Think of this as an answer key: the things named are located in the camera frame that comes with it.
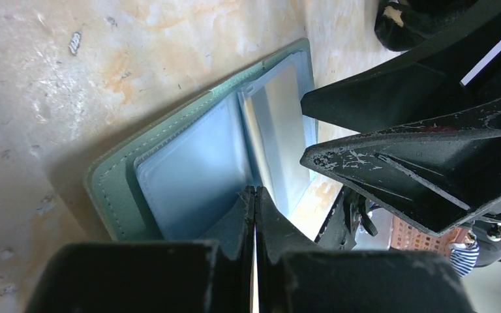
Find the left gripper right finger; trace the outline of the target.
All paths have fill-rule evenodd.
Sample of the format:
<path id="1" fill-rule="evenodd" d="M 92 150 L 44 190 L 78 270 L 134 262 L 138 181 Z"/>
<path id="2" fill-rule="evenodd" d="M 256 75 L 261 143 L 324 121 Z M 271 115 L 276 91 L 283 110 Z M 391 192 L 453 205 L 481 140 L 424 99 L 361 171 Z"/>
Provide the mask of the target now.
<path id="1" fill-rule="evenodd" d="M 328 250 L 255 197 L 261 312 L 472 312 L 450 262 L 433 252 Z"/>

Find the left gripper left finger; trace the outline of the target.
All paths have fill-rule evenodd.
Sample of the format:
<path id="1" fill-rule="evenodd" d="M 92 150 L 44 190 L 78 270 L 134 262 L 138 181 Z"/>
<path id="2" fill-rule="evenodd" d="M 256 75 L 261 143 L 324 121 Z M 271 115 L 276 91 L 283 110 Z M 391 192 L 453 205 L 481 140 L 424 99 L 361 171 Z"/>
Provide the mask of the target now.
<path id="1" fill-rule="evenodd" d="M 46 266 L 27 312 L 251 312 L 256 191 L 199 239 L 84 242 Z"/>

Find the green leather card holder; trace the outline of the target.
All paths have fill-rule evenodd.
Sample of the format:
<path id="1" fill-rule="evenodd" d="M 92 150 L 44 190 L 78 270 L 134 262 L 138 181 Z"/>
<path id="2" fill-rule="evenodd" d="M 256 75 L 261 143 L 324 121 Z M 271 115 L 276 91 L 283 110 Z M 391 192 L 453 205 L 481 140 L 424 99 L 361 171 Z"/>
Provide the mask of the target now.
<path id="1" fill-rule="evenodd" d="M 219 81 L 90 166 L 84 186 L 113 240 L 197 239 L 246 186 L 262 186 L 238 90 L 291 56 L 305 62 L 310 76 L 302 99 L 314 87 L 306 38 Z"/>

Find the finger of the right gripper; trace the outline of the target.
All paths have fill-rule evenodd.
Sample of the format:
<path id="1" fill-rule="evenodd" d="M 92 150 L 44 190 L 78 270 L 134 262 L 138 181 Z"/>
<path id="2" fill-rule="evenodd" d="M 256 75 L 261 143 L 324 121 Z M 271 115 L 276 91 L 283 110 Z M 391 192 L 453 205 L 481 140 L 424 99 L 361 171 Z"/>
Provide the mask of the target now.
<path id="1" fill-rule="evenodd" d="M 377 67 L 306 93 L 303 115 L 360 133 L 463 110 L 461 80 L 501 39 L 501 1 L 478 1 L 433 38 Z"/>
<path id="2" fill-rule="evenodd" d="M 501 98 L 313 145 L 301 164 L 440 235 L 501 212 Z"/>

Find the white card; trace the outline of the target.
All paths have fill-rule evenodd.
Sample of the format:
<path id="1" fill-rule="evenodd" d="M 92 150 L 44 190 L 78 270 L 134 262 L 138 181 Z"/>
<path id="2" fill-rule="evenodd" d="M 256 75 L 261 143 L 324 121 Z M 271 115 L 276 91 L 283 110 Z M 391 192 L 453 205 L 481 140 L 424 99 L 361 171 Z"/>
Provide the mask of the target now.
<path id="1" fill-rule="evenodd" d="M 286 217 L 314 177 L 299 163 L 316 141 L 314 121 L 303 116 L 300 106 L 309 82 L 305 62 L 291 56 L 238 90 L 257 180 Z"/>

